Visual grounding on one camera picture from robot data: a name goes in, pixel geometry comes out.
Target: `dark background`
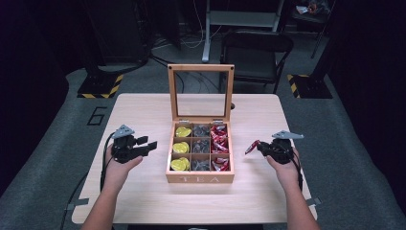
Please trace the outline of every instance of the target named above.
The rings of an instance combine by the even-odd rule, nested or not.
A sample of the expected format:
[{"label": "dark background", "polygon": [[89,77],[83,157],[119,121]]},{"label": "dark background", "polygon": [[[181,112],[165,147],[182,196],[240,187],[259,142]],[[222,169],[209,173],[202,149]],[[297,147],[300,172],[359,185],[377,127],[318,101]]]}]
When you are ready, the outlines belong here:
[{"label": "dark background", "polygon": [[[185,2],[188,1],[173,1],[167,7],[175,7],[174,11],[180,9],[188,18],[194,9]],[[106,63],[101,35],[95,33],[88,15],[90,10],[82,3],[79,0],[0,3],[1,194],[30,157],[63,104],[69,87],[65,76],[85,64]],[[196,4],[204,9],[204,1]],[[154,13],[157,5],[152,4],[144,17],[151,30],[160,27],[164,16]],[[250,6],[263,9],[260,4]],[[390,4],[339,1],[329,28],[330,42],[319,62],[328,71],[359,139],[374,164],[388,178],[403,212],[406,210],[404,9],[401,0]],[[172,18],[169,23],[177,25],[177,17],[172,15],[176,13],[166,17]],[[140,36],[143,28],[137,20],[133,24],[133,35]],[[168,33],[172,42],[178,42],[177,26],[162,33]],[[142,39],[135,49],[140,45],[146,45]],[[147,57],[147,47],[140,50],[144,53],[129,56]]]}]

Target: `red wrapped item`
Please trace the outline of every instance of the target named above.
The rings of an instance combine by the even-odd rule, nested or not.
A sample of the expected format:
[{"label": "red wrapped item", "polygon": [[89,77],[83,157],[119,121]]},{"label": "red wrapped item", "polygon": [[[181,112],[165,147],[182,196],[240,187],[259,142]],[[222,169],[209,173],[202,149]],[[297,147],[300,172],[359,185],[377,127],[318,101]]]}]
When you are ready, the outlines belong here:
[{"label": "red wrapped item", "polygon": [[227,131],[225,126],[212,126],[212,153],[229,153]]},{"label": "red wrapped item", "polygon": [[230,166],[229,159],[221,157],[217,157],[214,161],[212,161],[212,165],[218,172],[227,171]]}]

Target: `yellow item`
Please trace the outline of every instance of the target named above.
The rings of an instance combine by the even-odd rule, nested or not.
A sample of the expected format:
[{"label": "yellow item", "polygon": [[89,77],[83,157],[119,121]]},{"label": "yellow item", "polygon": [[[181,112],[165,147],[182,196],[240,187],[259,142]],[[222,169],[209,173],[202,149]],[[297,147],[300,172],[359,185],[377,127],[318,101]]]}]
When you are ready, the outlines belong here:
[{"label": "yellow item", "polygon": [[177,137],[187,137],[191,135],[192,130],[188,127],[179,127],[176,129],[175,134]]}]

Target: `human hand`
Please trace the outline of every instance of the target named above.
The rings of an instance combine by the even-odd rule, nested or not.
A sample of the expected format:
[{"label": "human hand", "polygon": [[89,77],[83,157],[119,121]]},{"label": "human hand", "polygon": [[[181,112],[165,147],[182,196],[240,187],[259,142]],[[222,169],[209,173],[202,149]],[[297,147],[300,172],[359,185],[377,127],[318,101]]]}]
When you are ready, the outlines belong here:
[{"label": "human hand", "polygon": [[107,165],[106,175],[104,180],[103,191],[111,192],[117,195],[122,189],[128,173],[143,161],[143,156],[138,156],[124,164],[121,164],[112,159],[112,146],[107,148],[105,162]]},{"label": "human hand", "polygon": [[[294,154],[294,160],[297,164],[299,164],[299,153],[298,151],[293,148]],[[296,169],[295,165],[293,164],[292,161],[290,161],[287,164],[280,164],[272,158],[272,156],[267,155],[266,160],[268,161],[269,165],[271,165],[276,173],[277,173],[277,178],[280,181],[282,187],[284,190],[290,189],[297,187],[299,188],[298,184],[298,170]]]}]

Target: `gray floor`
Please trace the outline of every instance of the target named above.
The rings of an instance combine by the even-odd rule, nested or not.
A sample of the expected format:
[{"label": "gray floor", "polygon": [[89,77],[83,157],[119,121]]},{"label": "gray floor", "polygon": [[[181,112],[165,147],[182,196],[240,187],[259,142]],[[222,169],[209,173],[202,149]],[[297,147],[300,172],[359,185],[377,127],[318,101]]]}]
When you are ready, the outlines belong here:
[{"label": "gray floor", "polygon": [[[357,139],[350,120],[334,87],[326,76],[333,95],[331,100],[295,99],[286,75],[310,74],[327,39],[311,59],[313,35],[291,34],[295,48],[287,60],[278,96],[281,98],[289,128],[304,134],[295,142],[310,192],[323,204],[317,206],[323,229],[406,229],[406,218],[396,204],[386,178],[374,166]],[[185,45],[179,51],[172,46],[153,49],[153,54],[179,63],[200,63],[203,44]],[[211,62],[217,63],[218,42],[212,46]],[[110,66],[108,69],[120,69]],[[79,99],[77,90],[86,77],[84,70],[69,74],[70,89],[63,107],[32,157],[0,199],[0,229],[58,229],[64,208],[80,179],[89,170],[102,138],[109,114],[117,98]],[[194,78],[185,82],[185,90],[215,92],[209,82]],[[236,83],[236,93],[268,93],[260,84]],[[169,93],[167,69],[154,60],[125,74],[118,94]],[[88,126],[96,107],[104,114],[100,126]],[[78,197],[80,186],[74,195]],[[67,212],[63,229],[79,229]],[[264,229],[285,229],[284,223],[264,224]],[[125,229],[117,225],[116,229]]]}]

